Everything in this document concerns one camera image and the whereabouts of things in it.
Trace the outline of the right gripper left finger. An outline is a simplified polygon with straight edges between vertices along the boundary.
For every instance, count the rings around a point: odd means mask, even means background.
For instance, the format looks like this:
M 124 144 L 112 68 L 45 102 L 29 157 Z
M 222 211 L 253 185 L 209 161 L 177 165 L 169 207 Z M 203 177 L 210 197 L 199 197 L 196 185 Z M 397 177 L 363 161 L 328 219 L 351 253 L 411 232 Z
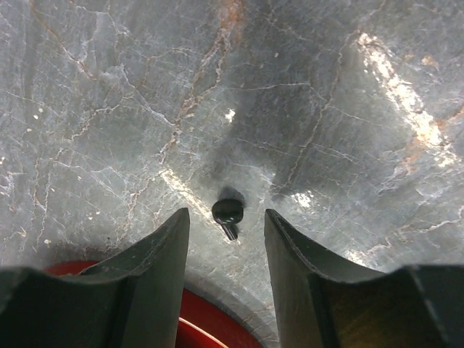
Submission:
M 189 211 L 86 268 L 56 277 L 28 267 L 1 269 L 3 347 L 173 347 Z

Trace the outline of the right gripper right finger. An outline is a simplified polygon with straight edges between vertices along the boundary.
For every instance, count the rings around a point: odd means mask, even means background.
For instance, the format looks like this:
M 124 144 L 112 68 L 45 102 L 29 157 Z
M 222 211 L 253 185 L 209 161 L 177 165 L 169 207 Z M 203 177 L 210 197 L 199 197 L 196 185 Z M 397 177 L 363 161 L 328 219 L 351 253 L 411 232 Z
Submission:
M 358 265 L 265 212 L 282 347 L 461 347 L 463 266 Z

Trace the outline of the black earbud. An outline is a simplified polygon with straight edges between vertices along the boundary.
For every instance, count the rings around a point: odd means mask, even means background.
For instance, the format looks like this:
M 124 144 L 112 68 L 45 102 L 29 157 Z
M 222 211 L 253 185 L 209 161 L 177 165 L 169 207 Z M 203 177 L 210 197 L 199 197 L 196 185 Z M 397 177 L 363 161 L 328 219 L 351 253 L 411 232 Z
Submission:
M 212 206 L 212 217 L 230 241 L 238 239 L 238 224 L 244 217 L 244 206 L 237 199 L 221 199 Z

